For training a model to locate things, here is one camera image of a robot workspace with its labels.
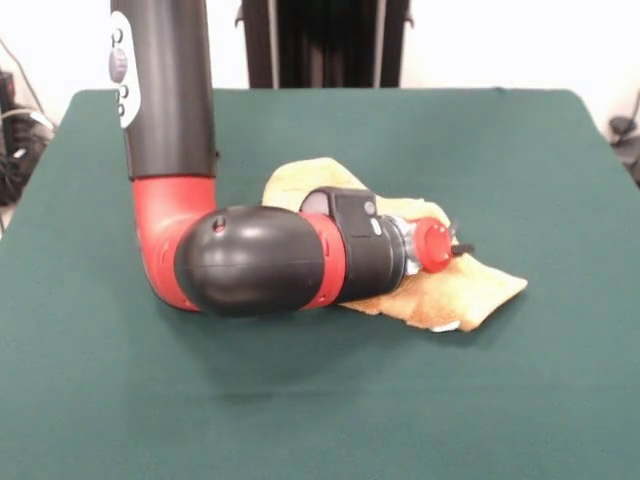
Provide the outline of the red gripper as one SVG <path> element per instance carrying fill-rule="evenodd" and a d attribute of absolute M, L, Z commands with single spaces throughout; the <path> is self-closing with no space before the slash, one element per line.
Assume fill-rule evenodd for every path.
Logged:
<path fill-rule="evenodd" d="M 437 218 L 417 220 L 412 239 L 417 259 L 428 273 L 444 270 L 452 256 L 472 254 L 475 251 L 475 247 L 469 243 L 452 244 L 448 228 Z"/>

